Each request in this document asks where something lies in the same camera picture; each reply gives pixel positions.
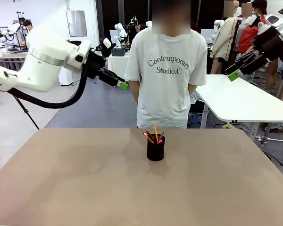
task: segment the desk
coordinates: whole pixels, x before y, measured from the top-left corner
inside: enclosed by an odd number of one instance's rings
[[[42,129],[0,171],[0,225],[283,226],[283,175],[237,129]]]
[[[283,122],[283,101],[243,79],[231,82],[225,75],[208,75],[208,82],[197,87],[206,103],[201,128],[206,126],[208,109],[221,121],[251,122],[250,138],[261,122]]]
[[[125,72],[129,60],[129,52],[126,52],[124,56],[109,56],[108,70],[117,74],[118,77],[124,79]]]
[[[0,57],[0,66],[19,71],[25,61],[27,52],[24,53],[2,53]]]

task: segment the beige jacket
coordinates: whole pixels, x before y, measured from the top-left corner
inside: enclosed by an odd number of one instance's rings
[[[211,58],[223,58],[228,61],[232,47],[233,37],[237,20],[230,17],[225,21],[225,24],[219,29],[216,42],[214,44]]]

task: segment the person in white t-shirt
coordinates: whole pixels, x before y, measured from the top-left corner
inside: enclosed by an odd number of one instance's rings
[[[135,36],[125,79],[138,103],[138,128],[152,128],[155,120],[159,128],[184,129],[190,94],[206,84],[207,44],[190,28],[183,32],[190,27],[190,0],[153,1],[155,21]]]

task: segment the yellow pencil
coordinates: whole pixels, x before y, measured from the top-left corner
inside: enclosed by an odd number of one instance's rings
[[[143,135],[145,135],[145,137],[146,137],[151,143],[154,143],[154,142],[147,136],[147,134],[143,133]]]
[[[155,125],[154,120],[153,120],[153,127],[154,127],[154,131],[155,131],[155,135],[156,135],[156,140],[157,140],[157,143],[158,143],[157,130],[156,130],[156,125]]]

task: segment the black tripod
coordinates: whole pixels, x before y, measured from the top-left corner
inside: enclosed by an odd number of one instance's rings
[[[16,101],[18,102],[18,104],[21,106],[21,108],[23,109],[24,113],[27,114],[27,116],[30,118],[30,120],[33,122],[33,124],[36,126],[37,129],[40,129],[38,127],[38,125],[35,123],[35,121],[33,120],[33,118],[30,116],[30,114],[28,113],[28,110],[25,108],[25,106],[23,105],[23,103],[19,100],[18,97],[15,97]]]

